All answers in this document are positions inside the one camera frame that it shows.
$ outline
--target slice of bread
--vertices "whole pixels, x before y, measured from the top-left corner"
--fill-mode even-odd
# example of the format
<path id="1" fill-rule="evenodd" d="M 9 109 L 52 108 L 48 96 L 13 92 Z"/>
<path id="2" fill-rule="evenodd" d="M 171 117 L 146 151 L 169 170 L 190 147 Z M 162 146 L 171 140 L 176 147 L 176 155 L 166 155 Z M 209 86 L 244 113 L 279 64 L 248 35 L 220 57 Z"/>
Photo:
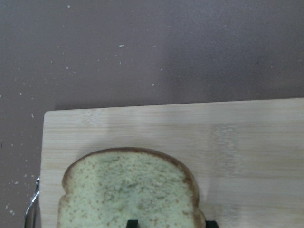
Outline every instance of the slice of bread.
<path id="1" fill-rule="evenodd" d="M 58 228 L 204 228 L 190 170 L 162 152 L 114 148 L 88 154 L 63 177 Z"/>

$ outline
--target brown crust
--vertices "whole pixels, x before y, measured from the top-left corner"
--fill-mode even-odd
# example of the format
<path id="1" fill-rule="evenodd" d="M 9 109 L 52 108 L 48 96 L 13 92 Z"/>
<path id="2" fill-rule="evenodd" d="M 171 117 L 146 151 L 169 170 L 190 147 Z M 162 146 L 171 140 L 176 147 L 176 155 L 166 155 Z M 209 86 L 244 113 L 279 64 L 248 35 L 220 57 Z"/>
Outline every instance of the brown crust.
<path id="1" fill-rule="evenodd" d="M 106 153 L 106 152 L 138 152 L 138 153 L 148 153 L 154 156 L 158 156 L 162 159 L 164 159 L 167 162 L 171 162 L 172 164 L 174 164 L 175 166 L 177 166 L 179 169 L 181 169 L 185 175 L 185 182 L 188 183 L 190 190 L 192 190 L 193 192 L 193 196 L 192 196 L 192 204 L 193 204 L 193 217 L 194 217 L 194 221 L 196 224 L 196 228 L 205 228 L 206 227 L 206 223 L 205 223 L 205 216 L 202 213 L 202 211 L 199 209 L 199 200 L 200 200 L 200 194 L 199 194 L 199 188 L 197 186 L 197 183 L 194 179 L 194 176 L 192 174 L 192 172 L 188 169 L 188 167 L 186 165 L 184 165 L 181 161 L 165 154 L 162 153 L 160 151 L 155 151 L 155 150 L 151 150 L 151 149 L 145 149 L 145 148 L 137 148 L 137 147 L 119 147 L 119 148 L 110 148 L 110 149 L 106 149 L 106 150 L 101 150 L 101 151 L 95 151 L 92 153 L 89 153 L 83 157 L 81 157 L 80 159 L 78 159 L 76 162 L 74 162 L 73 164 L 71 164 L 62 179 L 62 186 L 65 190 L 65 192 L 67 193 L 67 179 L 69 177 L 69 172 L 70 170 L 81 160 L 83 160 L 84 158 L 94 155 L 94 154 L 100 154 L 100 153 Z"/>

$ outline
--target metal utensil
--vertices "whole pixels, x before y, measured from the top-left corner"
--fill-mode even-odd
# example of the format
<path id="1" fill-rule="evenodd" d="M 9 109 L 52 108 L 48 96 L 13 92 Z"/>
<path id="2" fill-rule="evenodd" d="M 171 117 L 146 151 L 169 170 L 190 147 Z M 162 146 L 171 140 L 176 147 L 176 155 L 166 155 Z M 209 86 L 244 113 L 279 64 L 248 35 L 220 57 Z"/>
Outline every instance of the metal utensil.
<path id="1" fill-rule="evenodd" d="M 36 212 L 37 212 L 37 205 L 39 200 L 39 185 L 40 185 L 40 178 L 38 177 L 36 180 L 35 194 L 30 202 L 30 205 L 28 206 L 27 211 L 25 212 L 24 228 L 35 228 Z"/>

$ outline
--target wooden cutting board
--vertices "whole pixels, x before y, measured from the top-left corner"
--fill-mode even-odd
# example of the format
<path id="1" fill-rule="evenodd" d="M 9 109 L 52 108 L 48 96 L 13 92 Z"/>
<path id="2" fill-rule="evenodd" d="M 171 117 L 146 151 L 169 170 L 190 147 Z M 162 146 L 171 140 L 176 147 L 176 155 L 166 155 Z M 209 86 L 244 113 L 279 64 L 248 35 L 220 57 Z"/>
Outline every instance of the wooden cutting board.
<path id="1" fill-rule="evenodd" d="M 221 228 L 302 228 L 304 99 L 51 111 L 45 114 L 40 209 L 55 228 L 61 180 L 83 155 L 112 147 L 182 161 L 200 208 Z"/>

